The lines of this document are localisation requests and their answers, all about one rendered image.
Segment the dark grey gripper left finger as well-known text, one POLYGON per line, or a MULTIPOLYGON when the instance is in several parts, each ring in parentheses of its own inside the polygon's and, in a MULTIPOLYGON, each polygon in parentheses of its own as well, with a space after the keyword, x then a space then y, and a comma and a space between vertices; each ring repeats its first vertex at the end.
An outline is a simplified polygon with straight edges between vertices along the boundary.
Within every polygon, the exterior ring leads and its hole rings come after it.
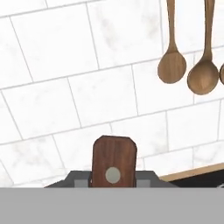
POLYGON ((49 185, 51 188, 82 188, 91 186, 91 171, 70 171, 64 179, 49 185))

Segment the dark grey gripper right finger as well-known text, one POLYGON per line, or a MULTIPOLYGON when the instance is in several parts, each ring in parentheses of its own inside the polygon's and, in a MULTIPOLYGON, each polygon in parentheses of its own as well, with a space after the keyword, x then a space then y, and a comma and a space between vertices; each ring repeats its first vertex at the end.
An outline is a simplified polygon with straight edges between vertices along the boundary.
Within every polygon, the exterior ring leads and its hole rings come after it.
POLYGON ((175 187, 174 184, 161 180, 154 171, 136 171, 136 187, 157 188, 175 187))

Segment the black hob with wooden edge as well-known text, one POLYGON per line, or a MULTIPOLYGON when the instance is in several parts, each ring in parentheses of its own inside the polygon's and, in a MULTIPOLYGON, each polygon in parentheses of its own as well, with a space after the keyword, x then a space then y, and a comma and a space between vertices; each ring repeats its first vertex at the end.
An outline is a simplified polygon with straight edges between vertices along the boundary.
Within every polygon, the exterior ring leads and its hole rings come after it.
POLYGON ((176 172, 159 178, 184 188, 224 187, 224 163, 176 172))

